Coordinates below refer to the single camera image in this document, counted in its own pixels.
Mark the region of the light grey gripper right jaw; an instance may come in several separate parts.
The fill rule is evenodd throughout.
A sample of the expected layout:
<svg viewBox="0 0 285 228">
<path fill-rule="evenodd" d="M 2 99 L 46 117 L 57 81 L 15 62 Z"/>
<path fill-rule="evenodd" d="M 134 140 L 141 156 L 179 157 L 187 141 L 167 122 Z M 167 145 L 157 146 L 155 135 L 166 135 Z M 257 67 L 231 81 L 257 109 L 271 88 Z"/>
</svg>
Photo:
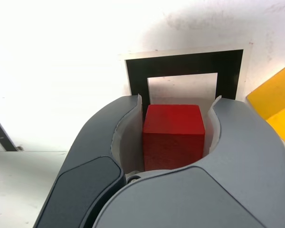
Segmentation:
<svg viewBox="0 0 285 228">
<path fill-rule="evenodd" d="M 212 106 L 220 130 L 201 160 L 140 178 L 103 207 L 96 228 L 285 228 L 285 146 L 244 102 Z"/>
</svg>

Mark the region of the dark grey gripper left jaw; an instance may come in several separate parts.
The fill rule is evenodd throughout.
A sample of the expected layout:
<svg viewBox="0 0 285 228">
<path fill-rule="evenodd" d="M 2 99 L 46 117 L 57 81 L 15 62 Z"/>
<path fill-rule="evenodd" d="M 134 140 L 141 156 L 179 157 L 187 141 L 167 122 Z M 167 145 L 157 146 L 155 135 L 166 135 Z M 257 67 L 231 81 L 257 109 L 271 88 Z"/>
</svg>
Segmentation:
<svg viewBox="0 0 285 228">
<path fill-rule="evenodd" d="M 35 222 L 37 228 L 90 228 L 104 204 L 144 170 L 142 97 L 103 107 L 74 140 Z"/>
</svg>

